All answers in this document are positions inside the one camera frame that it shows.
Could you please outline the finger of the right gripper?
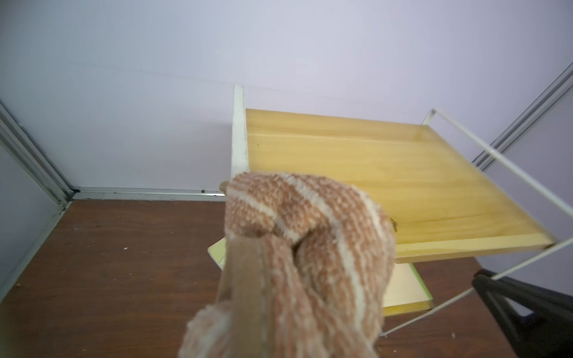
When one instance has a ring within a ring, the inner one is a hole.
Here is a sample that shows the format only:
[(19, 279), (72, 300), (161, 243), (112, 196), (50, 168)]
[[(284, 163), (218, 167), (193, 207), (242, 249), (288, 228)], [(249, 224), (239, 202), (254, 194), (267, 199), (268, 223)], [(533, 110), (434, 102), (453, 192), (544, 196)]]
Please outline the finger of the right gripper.
[(482, 269), (472, 286), (518, 357), (572, 356), (572, 297)]

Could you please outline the brown striped cloth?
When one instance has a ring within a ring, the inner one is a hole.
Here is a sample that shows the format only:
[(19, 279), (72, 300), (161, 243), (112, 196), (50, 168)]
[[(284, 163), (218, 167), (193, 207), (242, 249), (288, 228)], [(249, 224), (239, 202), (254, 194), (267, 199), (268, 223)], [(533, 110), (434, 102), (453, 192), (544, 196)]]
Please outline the brown striped cloth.
[(226, 187), (216, 301), (180, 357), (374, 357), (395, 222), (367, 193), (317, 175), (243, 172)]

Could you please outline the white wooden two-tier bookshelf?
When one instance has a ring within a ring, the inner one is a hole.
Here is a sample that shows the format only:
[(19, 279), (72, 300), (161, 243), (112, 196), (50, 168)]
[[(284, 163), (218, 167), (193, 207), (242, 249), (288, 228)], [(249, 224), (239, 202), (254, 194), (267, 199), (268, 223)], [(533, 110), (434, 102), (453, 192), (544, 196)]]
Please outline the white wooden two-tier bookshelf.
[(272, 235), (312, 292), (368, 337), (381, 332), (395, 263), (557, 243), (433, 128), (252, 110), (234, 87), (230, 240)]

